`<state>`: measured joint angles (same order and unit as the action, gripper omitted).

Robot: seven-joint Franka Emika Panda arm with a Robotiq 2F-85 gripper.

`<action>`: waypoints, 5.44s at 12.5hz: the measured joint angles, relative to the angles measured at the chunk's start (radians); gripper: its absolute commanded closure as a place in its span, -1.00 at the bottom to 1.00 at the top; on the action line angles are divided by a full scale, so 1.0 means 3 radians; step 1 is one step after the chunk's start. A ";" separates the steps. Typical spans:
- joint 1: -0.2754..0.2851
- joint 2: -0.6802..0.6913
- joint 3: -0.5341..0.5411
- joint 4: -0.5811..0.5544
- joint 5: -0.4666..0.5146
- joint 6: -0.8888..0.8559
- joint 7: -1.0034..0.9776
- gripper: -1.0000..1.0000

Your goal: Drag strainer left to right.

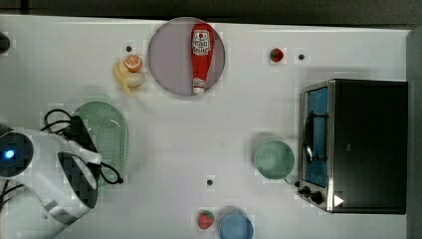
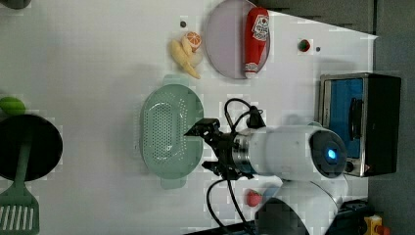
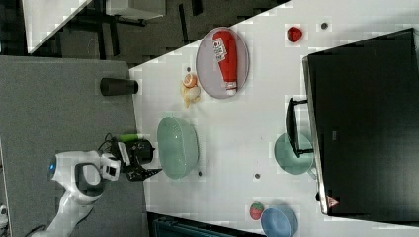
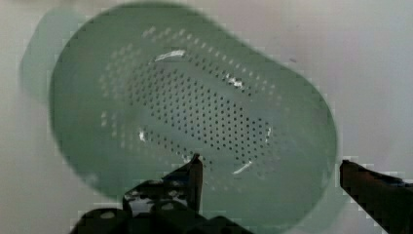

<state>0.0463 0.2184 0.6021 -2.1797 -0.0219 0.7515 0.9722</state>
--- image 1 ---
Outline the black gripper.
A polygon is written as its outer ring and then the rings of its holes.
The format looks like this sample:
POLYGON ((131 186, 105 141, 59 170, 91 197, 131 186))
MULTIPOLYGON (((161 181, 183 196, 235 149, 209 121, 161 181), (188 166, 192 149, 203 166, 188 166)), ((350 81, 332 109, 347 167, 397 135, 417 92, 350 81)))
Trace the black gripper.
POLYGON ((71 123, 64 129, 63 135, 67 140, 76 142, 86 150, 98 152, 83 120, 79 116, 71 117, 71 123))

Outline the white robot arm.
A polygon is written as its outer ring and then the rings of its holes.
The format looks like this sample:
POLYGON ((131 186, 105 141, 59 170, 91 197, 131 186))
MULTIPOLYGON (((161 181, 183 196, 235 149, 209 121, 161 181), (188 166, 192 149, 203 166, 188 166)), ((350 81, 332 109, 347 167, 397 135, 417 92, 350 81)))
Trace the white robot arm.
POLYGON ((53 239, 96 207, 102 156, 79 117, 59 133, 1 127, 1 239, 53 239))

